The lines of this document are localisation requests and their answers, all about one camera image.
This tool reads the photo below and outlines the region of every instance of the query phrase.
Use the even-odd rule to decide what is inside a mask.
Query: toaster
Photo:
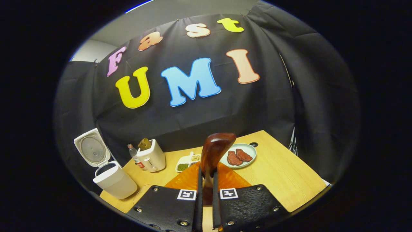
[[[166,157],[155,139],[150,140],[150,142],[152,142],[152,146],[149,149],[141,151],[139,148],[136,155],[147,170],[154,173],[166,167]]]

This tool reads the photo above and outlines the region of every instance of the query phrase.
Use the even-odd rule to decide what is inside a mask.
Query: meat
[[[250,155],[248,155],[242,149],[236,149],[236,157],[238,159],[240,159],[242,161],[246,161],[246,162],[249,162],[253,159]]]
[[[234,151],[229,151],[229,153],[227,154],[227,162],[232,164],[232,165],[236,165],[236,166],[239,166],[239,165],[243,164],[243,161],[239,160],[236,157],[236,154],[235,154]]]

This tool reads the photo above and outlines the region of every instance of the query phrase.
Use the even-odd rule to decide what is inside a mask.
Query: water bottle
[[[129,148],[129,153],[130,156],[132,157],[132,159],[134,159],[134,161],[136,162],[136,164],[139,165],[139,167],[142,168],[143,171],[146,171],[147,168],[143,165],[143,163],[139,160],[139,158],[137,157],[137,150],[136,148],[133,147],[133,145],[128,144],[127,147]]]

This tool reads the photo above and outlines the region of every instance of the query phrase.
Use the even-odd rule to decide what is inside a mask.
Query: white container
[[[90,166],[99,167],[93,182],[100,188],[118,199],[124,199],[136,192],[136,183],[123,171],[119,163],[109,162],[111,153],[97,128],[75,138],[73,142]]]
[[[154,173],[166,167],[166,157],[156,140],[150,141],[152,142],[152,146],[144,151],[141,151],[139,148],[139,150],[137,150],[137,157],[149,172]]]
[[[114,163],[115,166],[99,175],[96,170],[93,182],[118,199],[124,199],[136,192],[136,183],[123,171],[119,163],[112,161],[108,164],[110,163]]]

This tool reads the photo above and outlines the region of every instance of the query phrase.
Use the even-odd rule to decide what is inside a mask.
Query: letter m
[[[197,84],[199,83],[200,97],[209,97],[221,92],[221,88],[216,85],[210,71],[210,58],[200,58],[193,61],[190,76],[187,76],[178,67],[171,67],[163,70],[160,74],[166,78],[169,85],[172,100],[170,105],[173,107],[182,105],[186,102],[186,98],[180,94],[182,90],[190,99],[194,100],[196,97]]]

